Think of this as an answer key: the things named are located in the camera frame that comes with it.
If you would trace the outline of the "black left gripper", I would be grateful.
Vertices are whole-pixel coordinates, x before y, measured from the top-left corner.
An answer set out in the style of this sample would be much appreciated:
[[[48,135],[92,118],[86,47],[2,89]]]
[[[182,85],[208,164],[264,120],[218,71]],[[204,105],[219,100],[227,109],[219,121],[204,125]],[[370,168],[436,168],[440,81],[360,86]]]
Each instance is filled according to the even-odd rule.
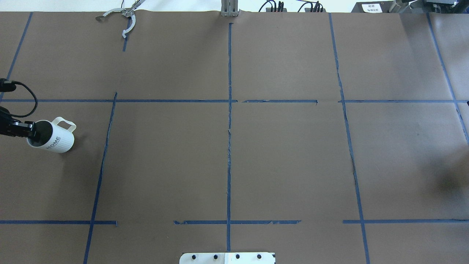
[[[10,137],[33,138],[36,136],[35,122],[20,122],[10,112],[0,107],[0,134]]]

